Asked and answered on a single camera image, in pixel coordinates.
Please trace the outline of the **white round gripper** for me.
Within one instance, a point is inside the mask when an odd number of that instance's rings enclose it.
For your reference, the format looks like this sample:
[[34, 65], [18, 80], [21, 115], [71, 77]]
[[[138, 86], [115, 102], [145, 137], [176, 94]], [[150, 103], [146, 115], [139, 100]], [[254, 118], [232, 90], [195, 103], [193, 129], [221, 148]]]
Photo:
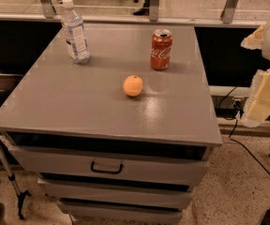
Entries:
[[[245, 37], [241, 46], [249, 50], [262, 49], [262, 56], [270, 61], [270, 19], [266, 25], [259, 26], [252, 34]], [[258, 69], [253, 76], [249, 96], [243, 109], [241, 123], [248, 128], [255, 128], [270, 116], [270, 68]]]

